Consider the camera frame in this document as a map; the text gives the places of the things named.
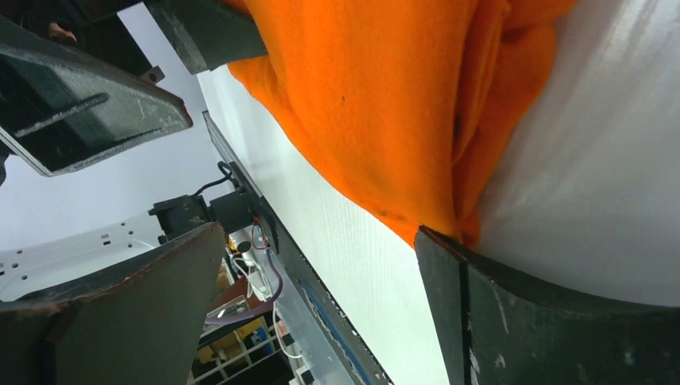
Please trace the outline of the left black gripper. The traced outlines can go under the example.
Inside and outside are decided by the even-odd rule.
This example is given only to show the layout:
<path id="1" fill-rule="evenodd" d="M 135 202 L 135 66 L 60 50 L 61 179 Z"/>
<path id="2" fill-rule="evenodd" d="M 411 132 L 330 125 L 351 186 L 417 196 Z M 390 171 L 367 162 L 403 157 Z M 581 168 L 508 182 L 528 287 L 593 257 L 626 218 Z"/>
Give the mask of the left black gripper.
<path id="1" fill-rule="evenodd" d="M 153 85 L 164 73 L 119 17 L 137 4 L 1 2 L 1 143 L 10 154 L 57 176 L 193 125 L 184 101 Z M 255 22 L 232 6 L 144 4 L 192 75 L 267 54 Z"/>

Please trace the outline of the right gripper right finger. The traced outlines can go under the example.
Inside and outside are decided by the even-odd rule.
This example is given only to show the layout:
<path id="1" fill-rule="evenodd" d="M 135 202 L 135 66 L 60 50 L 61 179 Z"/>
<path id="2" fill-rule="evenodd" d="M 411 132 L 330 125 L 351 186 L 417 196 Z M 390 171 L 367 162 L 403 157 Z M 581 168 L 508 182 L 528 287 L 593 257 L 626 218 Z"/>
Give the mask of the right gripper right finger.
<path id="1" fill-rule="evenodd" d="M 676 384 L 679 310 L 571 290 L 426 227 L 419 270 L 451 384 Z"/>

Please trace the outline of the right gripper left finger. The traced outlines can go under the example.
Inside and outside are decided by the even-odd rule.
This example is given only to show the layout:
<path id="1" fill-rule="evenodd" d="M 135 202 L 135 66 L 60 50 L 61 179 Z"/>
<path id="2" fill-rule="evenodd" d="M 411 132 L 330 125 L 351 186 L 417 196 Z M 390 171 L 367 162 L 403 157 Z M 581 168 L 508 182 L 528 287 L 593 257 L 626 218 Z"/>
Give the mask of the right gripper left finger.
<path id="1" fill-rule="evenodd" d="M 4 384 L 183 384 L 212 302 L 224 231 L 158 248 L 1 304 Z"/>

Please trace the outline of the orange t-shirt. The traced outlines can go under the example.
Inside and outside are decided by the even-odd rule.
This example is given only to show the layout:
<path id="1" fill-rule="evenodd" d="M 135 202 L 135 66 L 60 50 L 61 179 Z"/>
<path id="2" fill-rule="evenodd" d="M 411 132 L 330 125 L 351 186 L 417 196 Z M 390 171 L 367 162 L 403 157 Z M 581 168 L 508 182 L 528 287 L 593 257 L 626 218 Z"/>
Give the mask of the orange t-shirt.
<path id="1" fill-rule="evenodd" d="M 406 242 L 468 247 L 571 1 L 235 1 L 266 54 L 229 70 L 342 195 Z"/>

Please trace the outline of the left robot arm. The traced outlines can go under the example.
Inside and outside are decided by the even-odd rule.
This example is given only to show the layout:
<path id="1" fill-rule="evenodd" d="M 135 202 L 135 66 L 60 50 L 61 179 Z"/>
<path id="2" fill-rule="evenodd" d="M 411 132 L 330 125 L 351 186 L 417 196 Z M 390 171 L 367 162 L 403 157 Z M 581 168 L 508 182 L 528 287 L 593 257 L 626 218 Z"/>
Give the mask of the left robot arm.
<path id="1" fill-rule="evenodd" d="M 35 298 L 208 222 L 231 171 L 217 148 L 193 32 L 206 1 L 112 1 L 77 20 L 62 1 L 1 19 L 1 301 Z"/>

